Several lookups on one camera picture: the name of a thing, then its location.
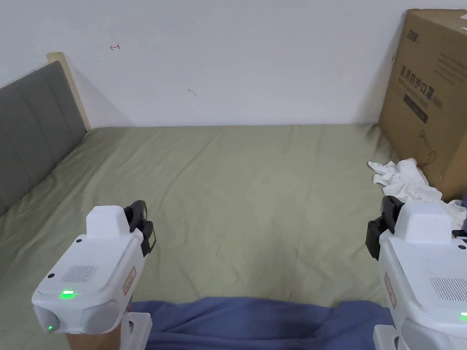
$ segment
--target white cloth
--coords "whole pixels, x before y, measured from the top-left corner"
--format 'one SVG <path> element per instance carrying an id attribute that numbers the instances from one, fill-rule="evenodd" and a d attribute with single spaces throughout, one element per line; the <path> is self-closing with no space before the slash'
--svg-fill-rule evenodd
<path id="1" fill-rule="evenodd" d="M 430 187 L 422 171 L 417 168 L 417 161 L 413 158 L 400 161 L 397 165 L 389 162 L 386 165 L 368 162 L 377 174 L 373 176 L 373 183 L 384 186 L 386 196 L 394 196 L 402 202 L 440 202 L 441 206 L 451 215 L 453 230 L 460 230 L 467 216 L 467 209 L 460 205 L 461 201 L 454 200 L 445 203 L 442 194 L 436 188 Z"/>

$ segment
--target speaker grille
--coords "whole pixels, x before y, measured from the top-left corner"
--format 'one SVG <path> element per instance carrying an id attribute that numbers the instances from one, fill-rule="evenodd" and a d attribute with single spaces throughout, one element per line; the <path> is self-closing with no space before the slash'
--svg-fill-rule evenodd
<path id="1" fill-rule="evenodd" d="M 442 300 L 467 302 L 467 280 L 464 278 L 430 277 L 438 297 Z"/>
<path id="2" fill-rule="evenodd" d="M 94 275 L 96 266 L 75 265 L 68 269 L 60 282 L 62 283 L 86 283 Z"/>

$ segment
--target cardboard box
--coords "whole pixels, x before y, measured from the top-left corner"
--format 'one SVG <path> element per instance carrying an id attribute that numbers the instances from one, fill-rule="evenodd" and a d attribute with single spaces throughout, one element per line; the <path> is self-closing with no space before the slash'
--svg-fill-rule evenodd
<path id="1" fill-rule="evenodd" d="M 380 125 L 445 200 L 467 189 L 466 10 L 407 11 Z"/>

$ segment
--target white wall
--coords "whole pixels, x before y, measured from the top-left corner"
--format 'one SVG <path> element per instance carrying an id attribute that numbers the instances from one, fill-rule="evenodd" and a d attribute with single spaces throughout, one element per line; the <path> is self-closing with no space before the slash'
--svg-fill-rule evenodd
<path id="1" fill-rule="evenodd" d="M 62 51 L 93 127 L 376 122 L 404 10 L 466 6 L 3 0 L 0 84 Z"/>

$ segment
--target green bed sheet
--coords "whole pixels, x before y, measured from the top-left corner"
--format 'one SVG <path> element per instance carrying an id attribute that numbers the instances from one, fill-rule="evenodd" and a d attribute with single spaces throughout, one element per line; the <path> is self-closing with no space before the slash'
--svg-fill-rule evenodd
<path id="1" fill-rule="evenodd" d="M 2 349 L 65 346 L 45 335 L 33 291 L 85 233 L 95 205 L 144 199 L 157 244 L 134 300 L 254 296 L 383 303 L 364 245 L 388 162 L 378 126 L 207 126 L 90 131 L 0 218 Z"/>

